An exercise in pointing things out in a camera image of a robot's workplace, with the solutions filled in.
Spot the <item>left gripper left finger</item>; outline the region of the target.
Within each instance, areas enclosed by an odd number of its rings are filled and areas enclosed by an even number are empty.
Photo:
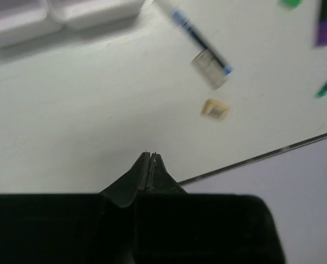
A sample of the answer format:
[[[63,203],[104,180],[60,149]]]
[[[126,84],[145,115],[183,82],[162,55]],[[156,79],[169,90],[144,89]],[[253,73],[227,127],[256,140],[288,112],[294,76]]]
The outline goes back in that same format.
[[[143,152],[133,166],[100,194],[119,208],[127,208],[134,202],[139,190],[144,189],[150,165],[150,153]]]

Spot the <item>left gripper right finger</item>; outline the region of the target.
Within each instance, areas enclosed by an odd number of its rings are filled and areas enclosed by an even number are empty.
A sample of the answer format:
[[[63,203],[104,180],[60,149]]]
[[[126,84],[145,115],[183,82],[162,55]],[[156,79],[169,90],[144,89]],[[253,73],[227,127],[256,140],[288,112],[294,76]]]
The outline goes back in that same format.
[[[160,154],[151,155],[146,179],[146,192],[154,194],[187,194],[167,172]]]

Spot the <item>blue capped clear pen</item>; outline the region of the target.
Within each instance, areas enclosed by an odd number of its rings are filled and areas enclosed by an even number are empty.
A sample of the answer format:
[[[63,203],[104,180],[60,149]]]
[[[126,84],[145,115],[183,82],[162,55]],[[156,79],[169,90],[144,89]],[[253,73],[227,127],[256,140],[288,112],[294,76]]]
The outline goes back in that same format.
[[[222,67],[226,75],[232,72],[232,67],[226,59],[213,47],[213,45],[203,36],[199,29],[190,21],[187,15],[178,7],[175,7],[169,1],[154,1],[158,7],[172,19],[172,21],[184,29],[190,37],[204,51],[207,50],[217,63]]]

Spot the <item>green highlighter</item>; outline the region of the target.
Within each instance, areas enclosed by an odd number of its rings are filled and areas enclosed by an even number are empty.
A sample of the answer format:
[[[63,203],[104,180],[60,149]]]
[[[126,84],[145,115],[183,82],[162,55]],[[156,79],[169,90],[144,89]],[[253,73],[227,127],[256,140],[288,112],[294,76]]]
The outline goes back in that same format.
[[[278,0],[278,2],[284,8],[294,9],[302,3],[302,0]]]

